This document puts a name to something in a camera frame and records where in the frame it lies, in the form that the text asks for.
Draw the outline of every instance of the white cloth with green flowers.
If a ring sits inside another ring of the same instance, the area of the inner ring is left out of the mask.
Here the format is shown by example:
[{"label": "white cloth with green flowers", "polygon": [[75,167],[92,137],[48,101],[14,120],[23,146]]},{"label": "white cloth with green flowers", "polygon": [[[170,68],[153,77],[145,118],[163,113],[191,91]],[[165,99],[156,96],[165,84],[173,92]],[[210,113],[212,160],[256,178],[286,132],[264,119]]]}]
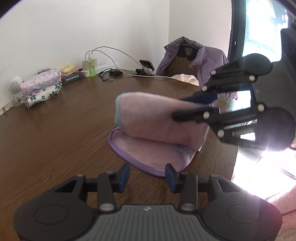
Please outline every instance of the white cloth with green flowers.
[{"label": "white cloth with green flowers", "polygon": [[62,83],[58,81],[50,86],[35,90],[30,95],[22,96],[22,103],[25,103],[27,107],[30,107],[38,102],[46,101],[53,95],[57,94],[61,87]]}]

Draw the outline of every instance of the purple jacket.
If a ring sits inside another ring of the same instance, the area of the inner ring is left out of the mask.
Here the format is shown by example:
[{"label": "purple jacket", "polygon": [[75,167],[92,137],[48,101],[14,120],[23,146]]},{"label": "purple jacket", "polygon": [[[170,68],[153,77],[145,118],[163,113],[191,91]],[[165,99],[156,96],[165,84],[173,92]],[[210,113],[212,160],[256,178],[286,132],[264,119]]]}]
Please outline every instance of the purple jacket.
[{"label": "purple jacket", "polygon": [[[228,60],[224,52],[220,49],[203,46],[200,43],[190,40],[186,37],[181,37],[174,40],[170,44],[166,45],[165,56],[160,62],[156,73],[157,75],[164,75],[166,67],[172,62],[176,57],[180,45],[190,46],[195,49],[198,49],[196,58],[188,66],[189,68],[197,68],[197,80],[200,86],[203,86],[208,82],[211,77],[211,71],[216,69],[224,64],[228,63]],[[232,92],[228,94],[229,97],[237,98],[237,93]]]}]

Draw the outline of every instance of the black round object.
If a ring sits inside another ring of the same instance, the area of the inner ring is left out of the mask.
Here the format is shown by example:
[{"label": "black round object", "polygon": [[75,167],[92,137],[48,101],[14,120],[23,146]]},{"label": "black round object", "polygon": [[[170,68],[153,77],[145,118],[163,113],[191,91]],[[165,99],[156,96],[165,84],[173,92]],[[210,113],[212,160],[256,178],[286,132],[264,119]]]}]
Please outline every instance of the black round object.
[{"label": "black round object", "polygon": [[285,150],[294,140],[295,129],[290,112],[279,107],[269,108],[258,117],[256,141],[265,143],[268,150]]},{"label": "black round object", "polygon": [[280,211],[246,191],[221,192],[201,217],[215,236],[225,240],[274,240],[282,224]]},{"label": "black round object", "polygon": [[262,54],[249,54],[242,61],[245,71],[254,76],[266,75],[272,70],[272,63]]},{"label": "black round object", "polygon": [[22,205],[13,217],[21,239],[72,240],[84,234],[95,218],[93,209],[71,193],[44,193]]}]

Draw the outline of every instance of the white speaker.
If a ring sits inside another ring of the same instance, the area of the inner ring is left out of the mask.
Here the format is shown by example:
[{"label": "white speaker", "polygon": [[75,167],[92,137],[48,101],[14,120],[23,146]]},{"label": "white speaker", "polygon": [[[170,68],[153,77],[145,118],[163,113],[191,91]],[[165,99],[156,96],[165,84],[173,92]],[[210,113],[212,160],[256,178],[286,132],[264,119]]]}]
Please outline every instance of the white speaker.
[{"label": "white speaker", "polygon": [[13,94],[12,100],[18,102],[22,97],[22,90],[20,88],[23,79],[20,76],[15,76],[11,79],[9,91]]}]

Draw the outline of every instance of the white cable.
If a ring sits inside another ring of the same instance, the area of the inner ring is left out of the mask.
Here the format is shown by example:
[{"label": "white cable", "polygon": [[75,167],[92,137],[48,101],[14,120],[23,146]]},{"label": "white cable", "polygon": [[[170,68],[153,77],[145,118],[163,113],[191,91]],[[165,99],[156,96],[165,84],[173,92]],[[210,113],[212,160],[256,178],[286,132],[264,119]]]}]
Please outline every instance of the white cable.
[{"label": "white cable", "polygon": [[87,55],[88,52],[91,51],[91,55],[93,55],[93,54],[94,54],[94,51],[97,50],[97,49],[99,49],[99,48],[109,48],[109,49],[117,50],[117,51],[119,51],[119,52],[121,52],[121,53],[127,55],[127,56],[130,57],[131,59],[133,59],[138,65],[144,67],[143,65],[141,65],[141,63],[139,63],[138,61],[136,61],[132,56],[128,55],[127,53],[125,53],[125,52],[123,52],[123,51],[121,51],[121,50],[119,50],[119,49],[111,48],[111,47],[108,47],[108,46],[101,46],[101,47],[95,48],[95,49],[93,49],[93,50],[89,50],[89,51],[87,51],[86,54],[85,54],[85,60],[86,60],[86,55]]},{"label": "white cable", "polygon": [[129,76],[133,76],[133,77],[146,77],[146,78],[162,77],[162,78],[170,78],[170,79],[176,80],[176,79],[174,79],[174,78],[172,78],[172,77],[167,77],[167,76],[155,76],[155,75],[152,75],[152,76],[142,76],[142,75],[132,75],[132,74],[125,73],[125,72],[122,70],[122,68],[118,67],[118,66],[115,64],[114,60],[113,60],[109,55],[105,54],[105,53],[102,52],[101,50],[95,50],[95,49],[94,49],[94,50],[90,50],[90,51],[98,51],[98,52],[103,53],[104,55],[106,55],[108,58],[110,58],[110,59],[112,60],[112,62],[113,62],[114,65],[116,66],[116,68],[118,68],[121,72],[123,72],[124,74],[127,74],[127,75],[129,75]]}]

